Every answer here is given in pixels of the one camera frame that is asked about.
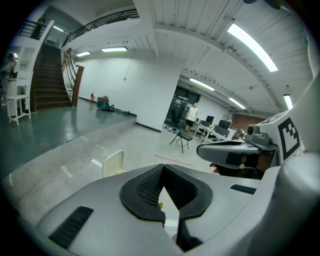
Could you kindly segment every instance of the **computer monitor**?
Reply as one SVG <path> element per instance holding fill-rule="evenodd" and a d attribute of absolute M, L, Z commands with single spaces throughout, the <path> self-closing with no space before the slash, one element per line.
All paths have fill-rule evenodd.
<path fill-rule="evenodd" d="M 206 117 L 206 122 L 209 122 L 210 123 L 210 125 L 212 125 L 212 122 L 214 121 L 214 116 L 211 116 L 211 115 L 208 115 L 207 117 Z"/>
<path fill-rule="evenodd" d="M 224 128 L 224 129 L 228 129 L 231 125 L 231 122 L 230 121 L 227 121 L 227 120 L 220 120 L 219 122 L 219 126 Z"/>

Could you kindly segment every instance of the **person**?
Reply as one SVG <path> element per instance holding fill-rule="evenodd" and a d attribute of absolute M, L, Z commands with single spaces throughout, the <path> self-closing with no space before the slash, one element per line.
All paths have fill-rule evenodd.
<path fill-rule="evenodd" d="M 190 107 L 188 113 L 186 114 L 186 133 L 190 131 L 191 127 L 194 125 L 195 120 L 198 118 L 198 103 L 194 103 L 192 107 Z"/>
<path fill-rule="evenodd" d="M 3 102 L 1 102 L 1 106 L 5 107 L 7 105 L 7 86 L 9 78 L 14 72 L 14 55 L 10 53 L 7 57 L 8 63 L 5 66 L 4 70 L 1 72 L 2 76 L 2 98 Z"/>
<path fill-rule="evenodd" d="M 41 28 L 44 25 L 44 23 L 46 22 L 46 16 L 43 15 L 40 19 L 38 19 L 38 21 L 36 22 L 36 27 L 34 29 L 34 31 L 32 32 L 30 38 L 32 39 L 36 39 L 39 40 L 40 38 L 40 33 L 41 33 Z"/>

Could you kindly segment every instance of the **stair step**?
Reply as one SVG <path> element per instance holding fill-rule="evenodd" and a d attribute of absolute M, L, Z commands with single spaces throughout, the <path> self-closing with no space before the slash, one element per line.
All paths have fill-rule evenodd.
<path fill-rule="evenodd" d="M 58 49 L 58 48 L 56 48 L 56 47 L 52 47 L 52 46 L 49 46 L 49 45 L 46 45 L 46 44 L 45 44 L 45 45 L 42 47 L 42 52 L 44 52 L 44 53 L 49 53 L 49 52 L 51 52 L 51 53 L 60 53 L 61 50 Z"/>
<path fill-rule="evenodd" d="M 66 90 L 50 90 L 50 89 L 43 89 L 43 90 L 35 90 L 35 97 L 55 97 L 55 96 L 68 96 Z"/>
<path fill-rule="evenodd" d="M 35 104 L 70 101 L 68 95 L 35 96 Z"/>
<path fill-rule="evenodd" d="M 39 74 L 40 73 L 45 73 L 45 74 L 58 74 L 58 73 L 61 73 L 62 74 L 62 69 L 61 69 L 61 67 L 58 67 L 58 68 L 44 68 L 44 67 L 41 67 L 39 69 Z"/>
<path fill-rule="evenodd" d="M 52 59 L 41 59 L 41 64 L 47 64 L 47 65 L 60 65 L 61 62 L 59 60 L 52 60 Z"/>
<path fill-rule="evenodd" d="M 54 63 L 51 63 L 51 64 L 49 64 L 49 63 L 41 63 L 41 68 L 45 68 L 45 69 L 60 69 L 61 71 L 62 71 L 62 69 L 61 69 L 61 65 L 60 64 L 54 64 Z"/>
<path fill-rule="evenodd" d="M 50 90 L 50 91 L 66 91 L 66 87 L 64 85 L 50 85 L 50 84 L 37 84 L 35 86 L 35 89 L 37 91 L 45 91 L 45 90 Z"/>
<path fill-rule="evenodd" d="M 62 76 L 62 72 L 60 73 L 50 73 L 50 72 L 39 72 L 38 73 L 38 78 L 42 79 L 42 78 L 53 78 L 53 79 L 64 79 L 64 77 Z"/>
<path fill-rule="evenodd" d="M 37 81 L 41 84 L 45 84 L 46 82 L 49 82 L 50 84 L 52 83 L 64 83 L 64 79 L 63 77 L 59 77 L 59 78 L 56 78 L 56 77 L 47 77 L 47 76 L 38 76 L 37 78 Z"/>
<path fill-rule="evenodd" d="M 47 54 L 44 54 L 42 55 L 42 61 L 53 61 L 53 62 L 61 62 L 61 58 L 60 56 L 53 56 L 53 55 L 47 55 Z"/>
<path fill-rule="evenodd" d="M 63 107 L 72 107 L 71 102 L 68 101 L 59 101 L 59 102 L 47 102 L 35 104 L 37 110 L 43 109 L 53 109 L 53 108 L 63 108 Z"/>
<path fill-rule="evenodd" d="M 42 55 L 46 55 L 46 56 L 48 56 L 48 55 L 54 56 L 54 57 L 61 56 L 61 51 L 42 51 L 41 53 L 42 53 Z"/>

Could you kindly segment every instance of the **railing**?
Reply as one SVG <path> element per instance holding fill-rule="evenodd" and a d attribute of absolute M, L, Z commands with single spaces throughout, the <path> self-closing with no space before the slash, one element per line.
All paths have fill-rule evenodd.
<path fill-rule="evenodd" d="M 120 22 L 120 21 L 125 21 L 128 19 L 138 19 L 139 15 L 136 9 L 130 9 L 130 10 L 124 10 L 124 11 L 119 11 L 101 18 L 98 18 L 87 25 L 79 28 L 73 33 L 70 33 L 66 40 L 64 41 L 62 46 L 65 46 L 67 43 L 71 42 L 72 40 L 76 39 L 77 37 L 94 30 L 98 27 L 104 26 L 106 24 L 110 23 L 115 23 L 115 22 Z"/>
<path fill-rule="evenodd" d="M 25 20 L 18 29 L 16 35 L 39 40 L 45 29 L 46 26 L 44 25 L 38 24 L 31 20 Z"/>
<path fill-rule="evenodd" d="M 79 96 L 79 89 L 80 89 L 80 82 L 82 78 L 82 74 L 84 71 L 83 66 L 79 66 L 78 70 L 75 70 L 74 62 L 71 59 L 71 48 L 64 52 L 64 60 L 62 63 L 62 74 L 65 73 L 68 77 L 70 82 L 70 87 L 66 86 L 67 93 L 69 93 L 69 97 L 71 99 L 71 103 L 73 107 L 78 105 L 78 96 Z"/>

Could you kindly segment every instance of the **chair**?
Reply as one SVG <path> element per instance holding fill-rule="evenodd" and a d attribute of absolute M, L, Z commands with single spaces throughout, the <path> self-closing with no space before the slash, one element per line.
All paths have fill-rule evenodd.
<path fill-rule="evenodd" d="M 125 173 L 123 170 L 125 153 L 122 150 L 118 150 L 113 154 L 109 155 L 102 164 L 102 176 L 104 178 L 110 177 L 113 175 L 118 175 Z"/>
<path fill-rule="evenodd" d="M 23 76 L 19 76 L 16 79 L 16 85 L 13 89 L 13 95 L 12 96 L 7 96 L 7 113 L 8 113 L 8 117 L 9 117 L 9 122 L 11 123 L 12 121 L 15 121 L 17 123 L 17 125 L 19 125 L 19 118 L 23 117 L 23 116 L 29 116 L 29 118 L 31 119 L 31 110 L 30 110 L 30 87 L 31 87 L 31 77 L 32 77 L 32 73 L 31 75 L 28 72 L 23 72 L 23 71 L 19 71 L 19 73 L 23 73 Z M 21 87 L 25 87 L 24 93 L 25 94 L 21 94 L 21 95 L 17 95 L 18 93 L 18 88 L 20 89 Z M 29 107 L 29 111 L 28 113 L 24 113 L 22 112 L 22 100 L 25 100 L 25 105 Z M 14 105 L 14 113 L 15 116 L 14 118 L 11 118 L 11 114 L 10 114 L 10 103 L 9 101 L 13 101 L 13 105 Z M 17 102 L 20 101 L 20 115 L 18 115 L 18 109 L 17 109 Z"/>
<path fill-rule="evenodd" d="M 176 137 L 179 136 L 179 138 L 177 139 L 176 142 L 178 142 L 181 139 L 181 149 L 182 149 L 182 153 L 184 152 L 184 146 L 188 146 L 189 149 L 189 141 L 192 141 L 193 138 L 190 135 L 185 134 L 186 132 L 186 121 L 181 119 L 180 123 L 179 123 L 179 132 L 176 134 L 176 136 L 174 137 L 174 139 L 171 141 L 170 145 L 172 144 L 172 142 L 174 142 L 176 140 Z M 182 144 L 182 139 L 186 140 L 186 145 Z"/>

